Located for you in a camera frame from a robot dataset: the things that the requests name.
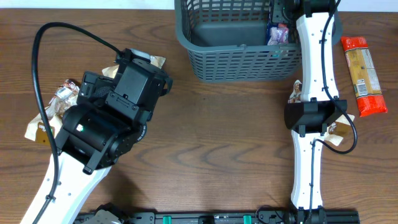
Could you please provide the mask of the blue multicolour snack pack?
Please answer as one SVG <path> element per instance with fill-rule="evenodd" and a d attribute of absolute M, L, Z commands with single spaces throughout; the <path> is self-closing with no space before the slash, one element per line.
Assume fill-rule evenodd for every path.
<path fill-rule="evenodd" d="M 280 45 L 289 43 L 289 28 L 284 23 L 267 24 L 267 45 Z"/>

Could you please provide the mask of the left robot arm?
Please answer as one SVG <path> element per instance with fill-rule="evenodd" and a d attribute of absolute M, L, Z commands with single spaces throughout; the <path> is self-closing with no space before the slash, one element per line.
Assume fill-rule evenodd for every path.
<path fill-rule="evenodd" d="M 115 62 L 114 77 L 84 73 L 76 104 L 66 110 L 55 137 L 57 153 L 23 223 L 73 223 L 119 157 L 144 138 L 172 79 L 135 49 L 125 49 Z"/>

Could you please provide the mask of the orange snack bar pack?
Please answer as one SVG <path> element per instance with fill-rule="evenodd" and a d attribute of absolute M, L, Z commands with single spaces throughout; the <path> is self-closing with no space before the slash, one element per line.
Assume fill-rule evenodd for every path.
<path fill-rule="evenodd" d="M 360 117 L 387 113 L 376 69 L 364 37 L 342 37 Z"/>

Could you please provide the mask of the beige snack bag top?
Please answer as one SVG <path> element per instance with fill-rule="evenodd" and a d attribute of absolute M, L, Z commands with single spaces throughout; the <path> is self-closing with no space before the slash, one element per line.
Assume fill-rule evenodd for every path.
<path fill-rule="evenodd" d="M 158 68 L 162 68 L 165 61 L 166 61 L 165 57 L 156 56 L 156 55 L 150 56 L 150 63 Z M 102 69 L 102 74 L 106 77 L 115 78 L 118 68 L 119 68 L 118 64 L 112 67 L 104 68 Z"/>

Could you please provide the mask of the grey plastic basket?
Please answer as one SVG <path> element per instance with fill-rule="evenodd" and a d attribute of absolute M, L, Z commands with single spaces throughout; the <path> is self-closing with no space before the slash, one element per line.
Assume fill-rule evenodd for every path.
<path fill-rule="evenodd" d="M 177 39 L 204 82 L 280 80 L 302 67 L 296 26 L 289 43 L 267 45 L 272 0 L 175 0 Z"/>

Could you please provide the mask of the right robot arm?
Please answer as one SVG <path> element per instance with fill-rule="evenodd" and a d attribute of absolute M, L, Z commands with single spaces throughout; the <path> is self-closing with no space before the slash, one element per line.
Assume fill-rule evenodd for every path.
<path fill-rule="evenodd" d="M 284 119 L 294 145 L 295 210 L 314 212 L 323 206 L 320 193 L 322 148 L 327 128 L 347 109 L 333 71 L 333 23 L 337 1 L 286 1 L 294 17 L 302 53 L 302 89 L 285 106 Z"/>

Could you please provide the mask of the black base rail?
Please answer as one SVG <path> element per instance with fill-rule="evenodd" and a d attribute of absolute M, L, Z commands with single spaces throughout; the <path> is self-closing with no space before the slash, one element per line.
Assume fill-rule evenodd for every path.
<path fill-rule="evenodd" d="M 126 213 L 112 203 L 100 205 L 95 211 L 79 214 L 73 223 L 123 223 L 123 224 L 360 224 L 355 210 L 326 210 L 322 207 L 307 212 L 300 209 L 276 209 L 270 205 L 255 212 L 208 213 Z"/>

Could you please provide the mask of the beige brown snack bag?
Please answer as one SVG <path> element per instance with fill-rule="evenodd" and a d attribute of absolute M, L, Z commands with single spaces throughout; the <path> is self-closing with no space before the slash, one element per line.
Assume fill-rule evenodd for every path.
<path fill-rule="evenodd" d="M 62 118 L 66 110 L 76 105 L 79 91 L 79 86 L 72 80 L 67 79 L 56 90 L 49 105 L 45 107 L 45 112 L 49 119 L 50 128 L 54 137 L 57 136 L 62 127 Z M 29 122 L 24 137 L 39 144 L 50 144 L 40 114 Z"/>
<path fill-rule="evenodd" d="M 300 103 L 302 83 L 296 80 L 293 85 L 293 92 L 290 94 L 288 103 Z M 325 133 L 325 140 L 339 146 L 344 137 L 351 131 L 351 125 L 344 115 L 341 115 L 334 123 L 331 123 Z"/>

